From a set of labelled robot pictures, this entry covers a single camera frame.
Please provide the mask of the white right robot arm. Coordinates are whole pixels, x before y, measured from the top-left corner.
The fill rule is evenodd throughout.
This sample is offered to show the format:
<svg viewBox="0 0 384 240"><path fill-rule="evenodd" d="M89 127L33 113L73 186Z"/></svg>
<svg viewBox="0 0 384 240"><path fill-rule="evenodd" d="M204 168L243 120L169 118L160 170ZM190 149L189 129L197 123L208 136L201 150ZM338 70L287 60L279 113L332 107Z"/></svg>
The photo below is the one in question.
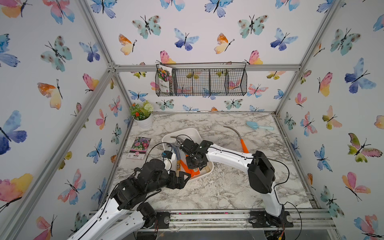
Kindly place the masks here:
<svg viewBox="0 0 384 240"><path fill-rule="evenodd" d="M209 162L214 162L248 174L251 188L262 195L266 213L276 218L283 215L283 206L273 190L276 185L275 169L264 153L235 152L210 141L197 144L190 139L184 140L180 150L186 155L187 166L191 170L202 170Z"/></svg>

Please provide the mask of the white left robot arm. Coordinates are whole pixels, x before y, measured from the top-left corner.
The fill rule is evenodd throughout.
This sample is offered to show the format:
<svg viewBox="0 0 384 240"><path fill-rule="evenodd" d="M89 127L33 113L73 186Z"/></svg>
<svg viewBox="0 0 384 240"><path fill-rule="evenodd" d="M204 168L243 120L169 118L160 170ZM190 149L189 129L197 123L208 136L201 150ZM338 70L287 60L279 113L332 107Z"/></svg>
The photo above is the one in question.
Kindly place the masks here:
<svg viewBox="0 0 384 240"><path fill-rule="evenodd" d="M191 174L166 170L163 161L152 159L118 183L109 198L86 224L69 238L71 240L121 240L157 223L157 212L148 198L163 188L183 189Z"/></svg>

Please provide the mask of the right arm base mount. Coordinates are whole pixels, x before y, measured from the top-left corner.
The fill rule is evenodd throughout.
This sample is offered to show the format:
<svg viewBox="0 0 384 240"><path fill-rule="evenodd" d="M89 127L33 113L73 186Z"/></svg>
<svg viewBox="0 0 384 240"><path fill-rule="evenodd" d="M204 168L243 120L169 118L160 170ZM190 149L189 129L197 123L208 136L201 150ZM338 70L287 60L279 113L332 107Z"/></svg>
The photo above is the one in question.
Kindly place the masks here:
<svg viewBox="0 0 384 240"><path fill-rule="evenodd" d="M253 228L293 228L293 219L289 212L282 207L282 211L278 217L263 211L250 211L248 222Z"/></svg>

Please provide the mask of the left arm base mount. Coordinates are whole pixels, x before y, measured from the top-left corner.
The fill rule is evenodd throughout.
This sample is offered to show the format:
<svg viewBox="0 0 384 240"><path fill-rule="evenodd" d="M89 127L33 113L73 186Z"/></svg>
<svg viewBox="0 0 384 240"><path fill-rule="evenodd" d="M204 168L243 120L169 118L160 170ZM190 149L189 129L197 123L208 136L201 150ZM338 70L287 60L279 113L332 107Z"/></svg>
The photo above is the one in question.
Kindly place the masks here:
<svg viewBox="0 0 384 240"><path fill-rule="evenodd" d="M168 229L171 222L170 212L155 211L149 203L141 203L137 210L130 215L130 220L136 221L142 228Z"/></svg>

